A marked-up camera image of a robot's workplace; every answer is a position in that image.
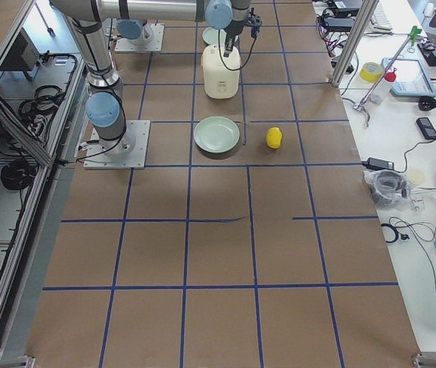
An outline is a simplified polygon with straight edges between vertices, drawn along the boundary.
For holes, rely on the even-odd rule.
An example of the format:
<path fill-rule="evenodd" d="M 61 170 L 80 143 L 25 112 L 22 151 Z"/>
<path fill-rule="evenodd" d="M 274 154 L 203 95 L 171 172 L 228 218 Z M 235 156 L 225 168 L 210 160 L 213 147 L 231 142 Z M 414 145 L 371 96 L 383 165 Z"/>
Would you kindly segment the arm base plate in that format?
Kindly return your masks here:
<path fill-rule="evenodd" d="M 116 41 L 115 52 L 124 54 L 144 54 L 160 52 L 162 50 L 164 24 L 150 24 L 137 26 L 138 38 L 119 37 Z"/>
<path fill-rule="evenodd" d="M 126 132 L 121 141 L 100 140 L 93 128 L 91 139 L 98 143 L 89 145 L 85 169 L 144 169 L 150 133 L 149 120 L 127 120 Z"/>

